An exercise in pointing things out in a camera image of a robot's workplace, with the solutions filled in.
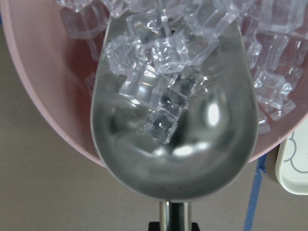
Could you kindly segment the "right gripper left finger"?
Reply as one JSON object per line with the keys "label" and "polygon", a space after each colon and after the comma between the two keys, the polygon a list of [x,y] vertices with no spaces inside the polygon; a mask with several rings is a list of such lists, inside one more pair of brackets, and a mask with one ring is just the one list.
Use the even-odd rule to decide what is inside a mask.
{"label": "right gripper left finger", "polygon": [[159,221],[149,222],[148,231],[160,231],[160,222]]}

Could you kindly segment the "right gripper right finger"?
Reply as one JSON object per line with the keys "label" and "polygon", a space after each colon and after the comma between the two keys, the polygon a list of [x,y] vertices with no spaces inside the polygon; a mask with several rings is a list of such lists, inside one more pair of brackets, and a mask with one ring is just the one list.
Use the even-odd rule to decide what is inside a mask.
{"label": "right gripper right finger", "polygon": [[197,222],[192,223],[192,229],[191,231],[200,231],[199,225]]}

